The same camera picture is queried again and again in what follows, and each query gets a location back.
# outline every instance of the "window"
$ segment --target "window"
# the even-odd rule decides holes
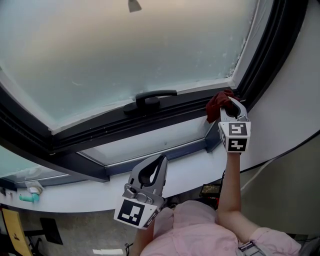
[[[141,10],[120,0],[0,2],[0,154],[23,158],[3,168],[0,183],[22,186],[33,178],[19,170],[34,168],[43,186],[107,182],[152,154],[212,151],[220,140],[206,104],[232,89],[250,111],[290,53],[307,6],[138,2]],[[158,90],[177,95],[124,111],[137,94]]]

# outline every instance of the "sleeve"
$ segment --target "sleeve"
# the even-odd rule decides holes
[[[301,245],[284,232],[267,227],[258,228],[251,236],[250,241],[263,245],[274,255],[297,256]]]

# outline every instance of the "floor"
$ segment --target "floor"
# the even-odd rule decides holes
[[[320,135],[270,163],[242,192],[242,212],[260,226],[291,234],[320,232]],[[243,186],[259,168],[241,174]],[[181,202],[197,198],[201,188],[178,196]],[[47,242],[47,256],[92,256],[93,249],[123,249],[132,243],[135,229],[113,220],[114,211],[47,213],[15,209],[25,230],[41,229],[40,217],[56,220],[63,245]]]

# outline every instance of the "pink shirt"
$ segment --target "pink shirt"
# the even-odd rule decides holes
[[[240,245],[234,233],[215,223],[216,212],[198,201],[186,201],[174,210],[164,208],[155,218],[153,241],[141,256],[236,256]],[[258,228],[250,241],[275,256],[298,255],[300,245],[286,233]]]

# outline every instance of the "black window frame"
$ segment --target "black window frame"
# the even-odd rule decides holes
[[[273,1],[260,43],[239,86],[233,90],[248,111],[266,91],[287,59],[303,24],[307,5],[308,0]],[[34,163],[74,176],[74,179],[66,178],[65,183],[80,180],[108,182],[110,175],[129,172],[142,158],[121,166],[108,167],[77,152],[203,117],[208,101],[217,92],[229,89],[223,87],[163,97],[159,99],[160,108],[153,113],[127,116],[123,107],[120,107],[51,135],[46,125],[3,88],[1,85],[0,145]],[[211,152],[219,143],[218,122],[215,122],[199,144],[192,145],[190,150],[171,151],[171,154],[169,150],[168,155],[170,159],[175,159],[186,152],[201,149]]]

